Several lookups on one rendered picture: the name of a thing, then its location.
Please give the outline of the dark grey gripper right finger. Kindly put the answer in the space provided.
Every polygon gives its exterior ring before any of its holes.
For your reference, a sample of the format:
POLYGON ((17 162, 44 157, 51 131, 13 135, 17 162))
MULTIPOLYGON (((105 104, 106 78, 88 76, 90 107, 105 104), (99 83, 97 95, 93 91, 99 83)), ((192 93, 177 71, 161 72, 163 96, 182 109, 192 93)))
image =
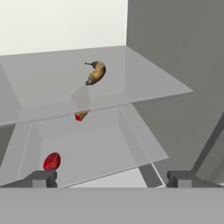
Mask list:
POLYGON ((167 186, 174 188, 221 187, 221 185, 198 178, 191 171, 168 171, 167 186))

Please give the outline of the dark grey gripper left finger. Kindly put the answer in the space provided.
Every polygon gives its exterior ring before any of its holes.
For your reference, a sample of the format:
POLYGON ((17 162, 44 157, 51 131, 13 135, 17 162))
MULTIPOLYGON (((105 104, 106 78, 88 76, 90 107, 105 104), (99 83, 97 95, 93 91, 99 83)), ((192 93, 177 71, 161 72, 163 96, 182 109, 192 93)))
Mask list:
POLYGON ((56 171, 34 171, 27 177, 2 185, 9 188, 55 188, 57 172, 56 171))

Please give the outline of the grey glass fridge shelf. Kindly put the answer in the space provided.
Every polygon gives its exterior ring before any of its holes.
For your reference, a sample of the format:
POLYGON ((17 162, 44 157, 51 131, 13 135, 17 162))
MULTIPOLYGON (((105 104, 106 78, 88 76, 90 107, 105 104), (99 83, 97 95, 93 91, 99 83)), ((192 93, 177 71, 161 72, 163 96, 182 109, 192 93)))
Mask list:
POLYGON ((106 66, 89 85, 90 110, 190 94, 192 90, 126 45, 0 56, 0 126, 73 113, 71 95, 86 85, 91 62, 106 66))
POLYGON ((92 111, 78 122, 72 115, 18 124, 0 165, 0 185, 41 170, 59 153, 59 188, 98 179, 167 159, 168 156, 132 105, 92 111))

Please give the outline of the brown spotted yellow banana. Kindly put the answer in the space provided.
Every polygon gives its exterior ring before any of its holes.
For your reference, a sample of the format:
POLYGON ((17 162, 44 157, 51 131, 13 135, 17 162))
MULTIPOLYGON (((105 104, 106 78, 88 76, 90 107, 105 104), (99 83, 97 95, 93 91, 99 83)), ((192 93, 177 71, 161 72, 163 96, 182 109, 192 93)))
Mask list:
POLYGON ((94 85, 98 81, 100 81, 104 74, 106 73, 106 66, 101 61, 94 61, 90 63, 90 66, 94 68, 94 71, 88 76, 86 80, 86 85, 94 85))

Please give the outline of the red and brown carton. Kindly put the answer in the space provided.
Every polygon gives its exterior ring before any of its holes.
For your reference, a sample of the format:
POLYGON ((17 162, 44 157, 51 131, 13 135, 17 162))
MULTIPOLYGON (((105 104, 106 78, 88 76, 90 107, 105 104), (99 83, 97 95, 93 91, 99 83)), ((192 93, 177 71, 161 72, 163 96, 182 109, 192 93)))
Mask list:
POLYGON ((74 118, 81 122, 90 111, 90 97, 88 86, 81 85, 71 95, 74 118))

